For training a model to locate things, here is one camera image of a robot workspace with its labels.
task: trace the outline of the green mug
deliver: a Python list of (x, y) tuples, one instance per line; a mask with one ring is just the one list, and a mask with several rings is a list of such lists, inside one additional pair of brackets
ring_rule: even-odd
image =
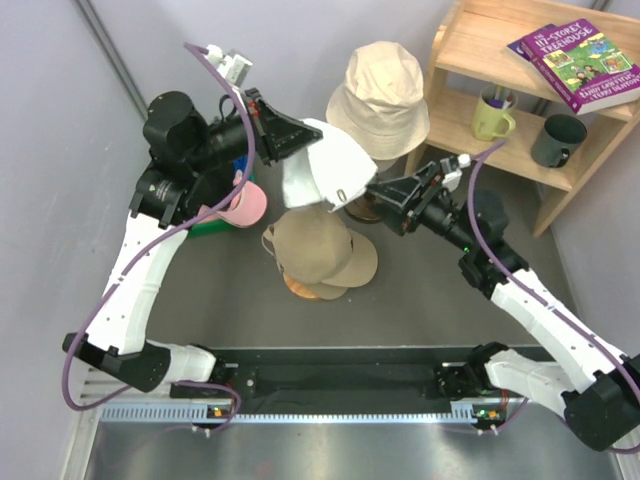
[(483, 89), (471, 121), (473, 136), (489, 142), (509, 135), (516, 128), (511, 112), (517, 103), (518, 97), (509, 89), (497, 85)]

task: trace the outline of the book cover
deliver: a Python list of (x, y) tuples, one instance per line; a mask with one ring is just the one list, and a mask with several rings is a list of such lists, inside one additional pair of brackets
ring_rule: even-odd
[(586, 19), (533, 32), (520, 44), (575, 113), (640, 98), (640, 67)]
[[(548, 25), (545, 25), (545, 26), (544, 26), (544, 27), (542, 27), (542, 28), (539, 28), (538, 30), (536, 30), (536, 31), (535, 31), (535, 32), (533, 32), (533, 33), (534, 33), (534, 34), (535, 34), (535, 33), (539, 33), (539, 32), (541, 32), (541, 31), (543, 31), (543, 30), (547, 30), (548, 28), (553, 28), (553, 27), (555, 27), (555, 24), (550, 23), (550, 24), (548, 24)], [(527, 54), (525, 53), (525, 51), (524, 51), (524, 50), (522, 50), (522, 47), (520, 46), (520, 41), (521, 41), (521, 40), (522, 40), (522, 38), (519, 38), (519, 39), (518, 39), (518, 40), (516, 40), (515, 42), (511, 42), (510, 44), (508, 44), (508, 45), (507, 45), (507, 48), (508, 48), (509, 50), (511, 50), (513, 53), (515, 53), (516, 55), (518, 55), (520, 58), (523, 58), (523, 59), (525, 59), (527, 62), (530, 62), (530, 61), (531, 61), (531, 57), (530, 57), (529, 55), (527, 55)]]

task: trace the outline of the shelf board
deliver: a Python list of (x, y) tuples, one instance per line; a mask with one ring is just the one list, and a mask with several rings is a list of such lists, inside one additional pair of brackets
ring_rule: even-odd
[[(507, 48), (533, 30), (528, 25), (462, 12), (438, 54), (436, 67), (564, 103), (533, 65)], [(640, 59), (638, 51), (625, 53), (635, 61)], [(626, 122), (633, 117), (633, 109), (634, 103), (627, 103), (597, 113)]]
[[(477, 99), (466, 93), (444, 89), (439, 101), (430, 105), (431, 130), (427, 143), (454, 152), (480, 153), (492, 142), (476, 140), (471, 134), (471, 119)], [(570, 191), (579, 164), (578, 150), (562, 168), (546, 168), (538, 165), (529, 154), (531, 146), (543, 127), (544, 118), (523, 111), (515, 111), (516, 129), (507, 143), (487, 159), (487, 165), (515, 173), (521, 177), (544, 183), (554, 188)]]

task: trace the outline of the black mug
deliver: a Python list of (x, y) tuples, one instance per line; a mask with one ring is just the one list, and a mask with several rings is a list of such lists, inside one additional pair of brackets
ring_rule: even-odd
[(587, 127), (571, 115), (551, 115), (531, 147), (531, 156), (543, 167), (563, 167), (587, 138)]

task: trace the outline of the hat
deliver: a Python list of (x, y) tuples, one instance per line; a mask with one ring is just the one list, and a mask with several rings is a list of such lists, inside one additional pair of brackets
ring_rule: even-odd
[(327, 121), (376, 160), (409, 153), (427, 138), (429, 112), (418, 61), (401, 45), (358, 48), (327, 107)]
[(318, 206), (289, 210), (262, 238), (284, 274), (325, 300), (366, 285), (378, 269), (373, 243)]
[[(242, 179), (242, 171), (236, 171), (236, 176), (233, 180), (234, 185), (238, 185)], [(203, 213), (209, 207), (201, 207), (198, 214)], [(214, 213), (210, 217), (205, 218), (200, 223), (213, 222), (218, 219), (222, 219), (225, 222), (239, 227), (246, 228), (257, 223), (264, 212), (267, 210), (267, 196), (262, 189), (253, 182), (247, 182), (240, 190), (240, 193), (236, 195), (227, 210), (221, 210)]]
[(304, 123), (322, 131), (322, 140), (284, 161), (282, 193), (287, 208), (328, 202), (335, 212), (362, 196), (375, 177), (377, 166), (347, 133), (326, 122), (307, 118)]

